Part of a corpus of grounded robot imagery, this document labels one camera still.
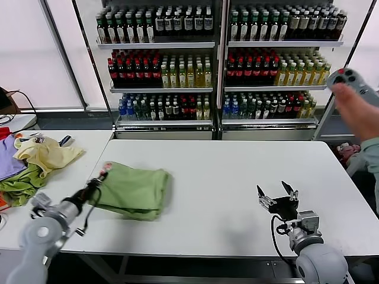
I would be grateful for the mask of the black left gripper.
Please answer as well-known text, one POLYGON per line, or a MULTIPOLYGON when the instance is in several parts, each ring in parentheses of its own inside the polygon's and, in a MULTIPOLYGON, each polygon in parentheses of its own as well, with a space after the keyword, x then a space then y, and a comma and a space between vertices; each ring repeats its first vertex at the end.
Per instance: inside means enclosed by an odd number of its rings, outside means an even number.
POLYGON ((108 177, 108 172, 102 170, 98 178, 91 179, 86 186, 72 196, 72 203, 83 206, 86 202, 94 201, 95 204, 101 199, 100 185, 108 177))

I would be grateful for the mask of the person hand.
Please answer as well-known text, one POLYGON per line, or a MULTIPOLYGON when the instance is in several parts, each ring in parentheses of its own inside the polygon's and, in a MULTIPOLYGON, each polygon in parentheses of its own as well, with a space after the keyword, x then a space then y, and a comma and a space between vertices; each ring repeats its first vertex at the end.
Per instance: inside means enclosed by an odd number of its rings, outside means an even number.
POLYGON ((332 91, 337 110, 355 136, 361 141, 378 137, 378 108, 344 83, 333 85, 332 91))

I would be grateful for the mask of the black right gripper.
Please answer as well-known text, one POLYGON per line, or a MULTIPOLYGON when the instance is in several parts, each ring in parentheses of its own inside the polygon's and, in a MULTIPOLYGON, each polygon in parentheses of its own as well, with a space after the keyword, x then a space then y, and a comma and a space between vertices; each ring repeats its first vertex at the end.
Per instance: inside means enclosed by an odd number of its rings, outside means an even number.
POLYGON ((259 185, 257 185, 258 201, 271 214, 277 214, 282 220, 297 219, 297 208, 299 205, 298 191, 295 191, 291 185, 281 181, 288 196, 274 198, 266 196, 259 185))

